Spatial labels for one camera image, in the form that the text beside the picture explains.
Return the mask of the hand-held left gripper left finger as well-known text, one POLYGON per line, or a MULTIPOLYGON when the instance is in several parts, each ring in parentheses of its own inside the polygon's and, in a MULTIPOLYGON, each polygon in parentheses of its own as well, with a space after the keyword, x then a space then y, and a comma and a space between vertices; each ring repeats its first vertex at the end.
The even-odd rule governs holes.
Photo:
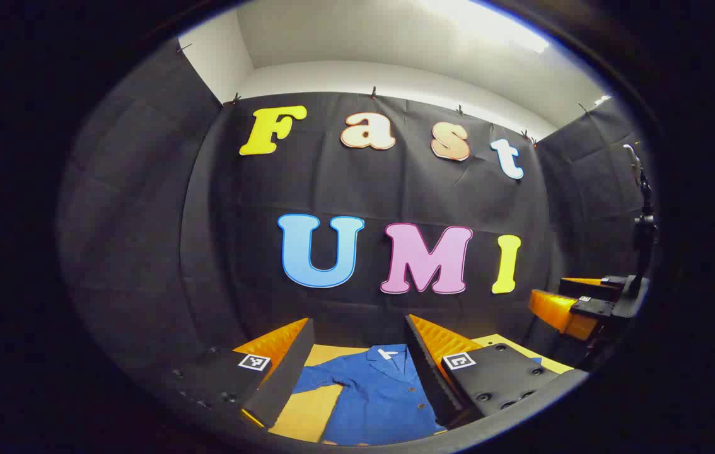
POLYGON ((314 336, 305 317, 233 349, 212 347, 168 368, 168 405, 209 431, 266 431, 291 396, 314 336))

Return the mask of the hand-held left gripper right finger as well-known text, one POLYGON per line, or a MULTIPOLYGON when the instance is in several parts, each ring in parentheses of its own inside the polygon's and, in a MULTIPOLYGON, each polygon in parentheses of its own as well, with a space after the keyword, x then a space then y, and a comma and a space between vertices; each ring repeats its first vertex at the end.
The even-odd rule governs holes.
POLYGON ((560 375, 511 343, 478 343, 413 314, 405 322, 424 393, 446 428, 498 414, 560 375))

